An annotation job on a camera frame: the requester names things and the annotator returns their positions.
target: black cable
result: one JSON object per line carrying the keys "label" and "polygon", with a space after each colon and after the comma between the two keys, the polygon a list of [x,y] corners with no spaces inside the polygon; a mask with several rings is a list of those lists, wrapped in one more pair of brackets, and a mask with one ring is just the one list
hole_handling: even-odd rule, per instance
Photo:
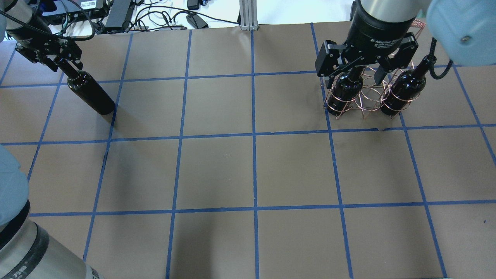
{"label": "black cable", "polygon": [[[168,18],[167,18],[167,16],[166,16],[165,14],[163,14],[164,12],[165,12],[165,11],[149,11],[149,12],[147,12],[146,14],[144,14],[144,16],[148,16],[148,19],[149,19],[149,20],[150,20],[153,24],[155,24],[155,25],[158,25],[158,26],[165,26],[165,25],[169,25],[169,21],[170,21],[170,19],[168,19]],[[162,16],[162,19],[165,21],[165,23],[164,23],[164,24],[160,24],[160,23],[157,23],[157,22],[155,22],[154,20],[152,20],[152,19],[151,19],[151,17],[150,17],[150,15],[151,15],[151,14],[154,14],[154,13],[158,13],[158,14],[160,14],[160,15]]]}
{"label": "black cable", "polygon": [[168,22],[167,17],[166,17],[164,14],[162,14],[162,12],[160,12],[160,11],[149,11],[149,12],[147,12],[146,14],[144,14],[142,17],[137,18],[137,19],[134,21],[134,23],[133,23],[133,24],[129,27],[129,30],[131,30],[131,29],[132,29],[134,26],[136,26],[136,25],[138,25],[138,27],[139,27],[140,29],[142,29],[141,24],[143,24],[143,27],[145,27],[145,24],[144,24],[144,22],[142,21],[142,19],[144,19],[145,17],[147,17],[147,16],[149,16],[150,14],[153,14],[153,13],[158,13],[158,14],[162,15],[162,17],[164,18],[164,20],[165,20],[165,22],[166,22],[165,24],[157,24],[157,25],[159,25],[159,26],[161,26],[161,27],[162,27],[162,26],[165,26],[165,25],[170,25],[170,24],[169,24],[169,22]]}
{"label": "black cable", "polygon": [[[429,51],[429,56],[431,57],[431,61],[434,61],[433,58],[435,57],[434,52],[435,52],[436,43],[437,43],[437,40],[433,37],[433,40],[431,41],[431,49]],[[448,74],[449,69],[451,69],[451,65],[453,65],[453,60],[450,59],[448,62],[448,65],[446,66],[446,69],[444,69],[444,71],[440,75],[437,75],[434,72],[434,63],[432,63],[431,66],[429,67],[429,72],[431,73],[431,76],[433,77],[433,79],[442,79],[443,77],[445,77]]]}
{"label": "black cable", "polygon": [[181,13],[186,13],[186,14],[191,14],[191,15],[194,15],[194,14],[193,14],[193,13],[194,13],[193,11],[185,11],[185,10],[178,11],[178,12],[177,12],[177,13],[176,13],[173,17],[172,17],[172,21],[173,21],[174,23],[176,23],[176,16],[178,16],[178,15],[179,15],[179,14],[181,14]]}
{"label": "black cable", "polygon": [[19,19],[17,19],[15,17],[7,14],[6,12],[4,12],[2,10],[0,10],[0,14],[3,15],[3,16],[5,16],[6,18],[12,20],[13,22],[15,22],[17,24],[22,25],[23,27],[26,27],[28,29],[31,29],[31,30],[36,31],[38,33],[41,33],[43,35],[49,36],[52,39],[55,38],[55,39],[64,39],[64,40],[70,40],[70,41],[87,41],[87,40],[90,40],[93,37],[95,37],[95,27],[93,26],[93,24],[91,22],[91,19],[89,18],[89,16],[86,13],[86,11],[83,8],[81,8],[81,6],[78,5],[76,2],[74,2],[73,0],[67,0],[67,1],[73,3],[76,7],[78,7],[83,12],[83,14],[86,17],[86,19],[90,22],[90,25],[91,25],[91,35],[89,35],[88,37],[77,38],[77,37],[66,37],[66,36],[60,36],[60,35],[52,34],[52,33],[46,32],[44,30],[41,30],[39,28],[36,28],[34,26],[31,26],[31,25],[27,24],[26,22],[20,21]]}
{"label": "black cable", "polygon": [[60,30],[60,32],[61,32],[62,34],[65,34],[65,32],[67,31],[67,29],[69,29],[69,27],[70,27],[73,23],[75,23],[75,22],[76,22],[76,20],[77,20],[77,16],[75,16],[75,17],[74,17],[74,19],[73,19],[71,22],[69,22],[65,28],[62,28],[62,29]]}
{"label": "black cable", "polygon": [[185,27],[185,26],[171,25],[171,26],[160,26],[160,27],[152,28],[152,29],[148,29],[148,30],[140,30],[140,29],[116,30],[116,31],[111,31],[108,34],[120,34],[120,33],[129,33],[129,32],[152,32],[152,31],[155,31],[155,30],[165,29],[165,28],[170,28],[170,27],[172,27],[172,28],[179,28],[180,30],[187,30],[187,27]]}
{"label": "black cable", "polygon": [[66,28],[69,25],[69,11],[67,10],[67,6],[65,5],[65,3],[63,1],[61,1],[61,3],[62,3],[62,6],[63,6],[63,9],[65,10],[65,22],[61,23],[62,27],[61,27],[61,30],[59,32],[60,35],[62,35],[62,34],[65,33],[65,30],[66,30]]}
{"label": "black cable", "polygon": [[206,14],[203,14],[203,13],[199,13],[199,12],[195,12],[195,11],[190,11],[190,10],[186,10],[186,9],[181,9],[181,8],[176,8],[176,7],[171,7],[171,6],[161,6],[161,5],[145,7],[143,9],[141,9],[136,14],[136,17],[138,17],[139,13],[141,13],[142,11],[144,11],[146,9],[150,9],[150,8],[169,8],[169,9],[176,9],[176,10],[181,10],[181,11],[188,12],[188,13],[195,13],[195,14],[203,15],[203,16],[206,16],[206,17],[211,18],[213,20],[224,21],[224,22],[227,22],[227,23],[232,23],[232,24],[235,24],[235,25],[239,25],[237,22],[229,21],[229,20],[224,20],[224,19],[219,19],[219,18],[215,18],[215,17],[211,17],[211,16],[206,15]]}

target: cable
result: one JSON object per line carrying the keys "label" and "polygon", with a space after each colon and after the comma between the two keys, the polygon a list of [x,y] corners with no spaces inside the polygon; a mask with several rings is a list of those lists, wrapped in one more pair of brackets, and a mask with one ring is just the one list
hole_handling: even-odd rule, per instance
{"label": "cable", "polygon": [[[431,50],[429,51],[429,56],[431,57],[431,61],[433,61],[433,58],[435,57],[434,52],[435,52],[436,43],[437,40],[433,37],[433,40],[431,41]],[[453,65],[453,60],[450,59],[448,65],[446,66],[446,69],[444,69],[444,71],[440,75],[437,75],[434,72],[434,63],[432,63],[431,66],[429,67],[429,72],[431,73],[433,79],[442,79],[448,74],[449,69],[451,69],[451,65]]]}
{"label": "cable", "polygon": [[150,11],[150,12],[148,12],[148,13],[144,14],[142,17],[137,18],[137,19],[135,20],[135,22],[134,22],[133,24],[131,24],[131,26],[129,27],[129,29],[128,29],[128,30],[131,30],[131,29],[132,29],[134,26],[136,26],[136,25],[138,25],[138,27],[139,27],[140,29],[142,29],[142,30],[146,30],[146,25],[145,25],[145,23],[142,21],[142,19],[143,19],[143,18],[145,18],[145,17],[147,17],[147,16],[149,16],[150,14],[153,14],[153,13],[158,13],[158,14],[160,14],[160,15],[163,17],[163,19],[165,20],[165,24],[157,24],[157,25],[159,25],[160,27],[163,27],[163,26],[165,26],[165,25],[170,25],[170,24],[169,24],[169,22],[168,22],[167,17],[166,17],[166,16],[164,16],[161,12],[159,12],[159,11]]}
{"label": "cable", "polygon": [[65,30],[67,28],[67,25],[69,24],[69,12],[67,11],[67,6],[63,1],[61,1],[63,9],[65,10],[65,22],[62,24],[61,30],[57,35],[62,35],[65,33]]}
{"label": "cable", "polygon": [[192,12],[192,11],[184,11],[184,10],[182,10],[182,11],[178,11],[178,12],[177,12],[177,13],[176,13],[173,17],[172,17],[172,21],[173,21],[174,23],[176,23],[176,16],[178,16],[179,14],[182,14],[182,13],[186,13],[186,14],[193,14],[194,12]]}
{"label": "cable", "polygon": [[171,26],[160,26],[160,27],[152,28],[152,29],[148,29],[148,30],[140,30],[140,29],[116,30],[116,31],[111,31],[111,32],[109,32],[107,34],[120,34],[120,33],[128,33],[128,32],[152,32],[152,31],[155,31],[155,30],[165,29],[165,28],[179,28],[180,30],[187,30],[187,27],[185,27],[185,26],[171,25]]}
{"label": "cable", "polygon": [[227,22],[227,23],[232,23],[232,24],[235,24],[235,25],[239,25],[237,22],[234,22],[234,21],[229,21],[229,20],[224,20],[224,19],[219,19],[219,18],[215,18],[215,17],[211,17],[209,15],[206,15],[206,14],[203,14],[203,13],[199,13],[199,12],[195,12],[195,11],[190,11],[190,10],[186,10],[186,9],[181,9],[181,8],[176,8],[176,7],[171,7],[171,6],[161,6],[161,5],[158,5],[158,6],[149,6],[149,7],[145,7],[143,9],[141,9],[137,14],[136,14],[136,17],[138,17],[139,13],[141,13],[142,11],[146,10],[146,9],[150,9],[150,8],[169,8],[169,9],[175,9],[175,10],[180,10],[182,12],[187,12],[187,13],[195,13],[195,14],[199,14],[199,15],[203,15],[203,16],[206,16],[208,18],[211,18],[213,20],[218,20],[218,21],[224,21],[224,22]]}
{"label": "cable", "polygon": [[[174,6],[174,2],[173,2],[172,0],[157,0],[156,2],[152,2],[152,0],[150,0],[150,3],[146,3],[146,5],[149,5],[149,6],[152,6],[152,5],[155,5],[155,4],[160,4],[160,5],[168,5],[168,6]],[[169,11],[168,11],[168,12],[166,12],[165,10],[164,10],[163,12],[165,12],[167,15],[169,15],[169,13],[172,13],[172,9],[169,9]],[[153,22],[153,23],[155,23],[155,24],[156,24],[156,22],[154,22],[154,21],[151,19],[150,15],[148,15],[148,19],[149,19],[151,22]]]}
{"label": "cable", "polygon": [[67,26],[65,26],[64,28],[62,28],[62,29],[60,30],[60,32],[59,32],[59,33],[61,33],[61,32],[62,32],[62,34],[65,34],[65,33],[66,33],[66,31],[69,29],[69,27],[70,27],[71,25],[73,25],[73,24],[76,22],[77,18],[78,18],[78,17],[77,17],[77,16],[75,16],[75,17],[74,17],[74,19],[73,19],[71,22],[69,22],[69,23],[67,24]]}
{"label": "cable", "polygon": [[46,32],[44,30],[41,30],[39,28],[36,28],[34,26],[31,26],[31,25],[27,24],[26,22],[20,21],[19,19],[17,19],[15,17],[7,14],[6,12],[4,12],[2,10],[0,10],[0,14],[3,15],[3,16],[5,16],[6,18],[12,20],[13,22],[15,22],[17,24],[22,25],[23,27],[26,27],[28,29],[31,29],[31,30],[36,31],[38,33],[41,33],[43,35],[49,36],[50,38],[64,39],[64,40],[70,40],[70,41],[87,41],[87,40],[90,40],[91,38],[93,38],[95,36],[95,27],[93,26],[93,24],[91,22],[91,19],[88,16],[88,14],[86,13],[86,11],[83,8],[81,8],[81,6],[78,5],[76,2],[74,2],[73,0],[66,0],[66,1],[69,1],[69,2],[73,3],[76,7],[78,7],[83,12],[83,14],[86,17],[86,19],[90,22],[90,25],[91,25],[91,35],[89,35],[88,37],[84,37],[84,38],[66,37],[66,36],[61,36],[61,35],[55,35],[55,34]]}

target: electronic device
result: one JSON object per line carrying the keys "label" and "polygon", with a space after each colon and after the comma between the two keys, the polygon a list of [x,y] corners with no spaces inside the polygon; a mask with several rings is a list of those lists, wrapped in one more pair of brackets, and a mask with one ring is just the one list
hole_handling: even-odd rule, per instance
{"label": "electronic device", "polygon": [[[91,19],[106,17],[109,14],[109,6],[107,0],[74,0],[86,12],[89,13]],[[65,21],[66,12],[69,14],[69,21],[84,21],[86,18],[73,3],[65,0],[54,1],[56,9],[53,11],[45,11],[42,16],[51,25],[60,25]],[[31,4],[31,7],[36,7],[37,3]]]}
{"label": "electronic device", "polygon": [[189,10],[198,10],[200,9],[201,0],[187,0],[187,8]]}
{"label": "electronic device", "polygon": [[186,16],[186,20],[195,29],[208,28],[208,24],[198,14],[192,13]]}
{"label": "electronic device", "polygon": [[109,17],[105,23],[105,31],[123,31],[131,24],[131,17],[136,7],[134,0],[114,0]]}

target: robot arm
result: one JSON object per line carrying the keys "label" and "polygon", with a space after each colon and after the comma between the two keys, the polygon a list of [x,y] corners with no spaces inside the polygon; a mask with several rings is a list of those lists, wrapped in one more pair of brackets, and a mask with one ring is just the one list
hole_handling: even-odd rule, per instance
{"label": "robot arm", "polygon": [[[24,0],[0,0],[0,3],[3,5],[0,20],[5,22],[3,28],[0,22],[0,29],[5,29],[17,41],[15,50],[18,53],[33,63],[45,64],[52,71],[58,69],[53,61],[55,57],[71,61],[79,70],[82,69],[83,64],[79,61],[81,49],[75,41],[89,40],[94,32],[86,38],[52,34],[47,23]],[[49,3],[48,0],[42,2],[43,5]]]}
{"label": "robot arm", "polygon": [[317,75],[328,76],[330,87],[342,72],[379,63],[379,84],[388,72],[405,68],[418,47],[407,31],[421,9],[428,11],[429,29],[453,61],[467,66],[496,63],[494,0],[357,0],[348,38],[342,45],[324,42],[315,62]]}

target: grid square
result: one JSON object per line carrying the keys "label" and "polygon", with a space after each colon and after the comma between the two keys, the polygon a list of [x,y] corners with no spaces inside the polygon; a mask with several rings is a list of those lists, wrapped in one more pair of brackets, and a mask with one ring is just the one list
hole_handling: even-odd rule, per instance
{"label": "grid square", "polygon": [[250,73],[250,40],[239,27],[193,30],[188,75]]}
{"label": "grid square", "polygon": [[113,142],[98,211],[171,209],[178,143],[176,139]]}
{"label": "grid square", "polygon": [[338,204],[329,134],[256,138],[259,206]]}
{"label": "grid square", "polygon": [[455,72],[435,80],[426,75],[427,85],[403,116],[407,126],[476,124]]}
{"label": "grid square", "polygon": [[102,34],[77,44],[83,51],[81,61],[84,63],[84,71],[96,80],[121,79],[129,47],[129,34]]}
{"label": "grid square", "polygon": [[255,72],[315,70],[310,24],[264,25],[253,34]]}
{"label": "grid square", "polygon": [[252,137],[185,139],[178,209],[253,206]]}
{"label": "grid square", "polygon": [[0,142],[39,141],[56,87],[0,89]]}
{"label": "grid square", "polygon": [[255,77],[257,132],[327,130],[315,74]]}
{"label": "grid square", "polygon": [[255,278],[253,212],[176,215],[171,278]]}
{"label": "grid square", "polygon": [[0,44],[0,79],[7,68],[8,60],[14,51],[14,41],[3,41]]}
{"label": "grid square", "polygon": [[465,90],[470,97],[475,112],[482,124],[496,123],[493,104],[496,96],[492,88],[496,87],[496,66],[456,67]]}
{"label": "grid square", "polygon": [[[104,83],[102,88],[115,101],[118,83]],[[62,86],[43,140],[106,140],[109,137],[113,114],[99,115],[69,87]]]}
{"label": "grid square", "polygon": [[41,146],[29,181],[31,212],[92,211],[106,146]]}
{"label": "grid square", "polygon": [[124,83],[113,138],[179,136],[183,94],[183,80]]}
{"label": "grid square", "polygon": [[170,214],[96,216],[87,263],[106,278],[165,278],[170,224]]}
{"label": "grid square", "polygon": [[345,204],[422,201],[403,131],[332,136]]}
{"label": "grid square", "polygon": [[338,209],[258,212],[260,278],[348,278]]}
{"label": "grid square", "polygon": [[28,175],[31,164],[33,163],[34,153],[36,153],[36,145],[5,145],[7,149],[21,164],[21,172]]}
{"label": "grid square", "polygon": [[345,209],[355,278],[442,278],[424,207]]}
{"label": "grid square", "polygon": [[142,32],[133,35],[126,79],[184,76],[189,32]]}
{"label": "grid square", "polygon": [[29,217],[78,257],[84,255],[91,216]]}
{"label": "grid square", "polygon": [[33,64],[24,56],[16,52],[8,67],[2,85],[58,83],[61,75],[62,71],[53,72],[43,64]]}
{"label": "grid square", "polygon": [[479,128],[408,134],[428,201],[496,199],[496,168]]}
{"label": "grid square", "polygon": [[251,77],[190,79],[184,135],[251,133]]}
{"label": "grid square", "polygon": [[432,206],[430,210],[448,276],[496,278],[496,205]]}

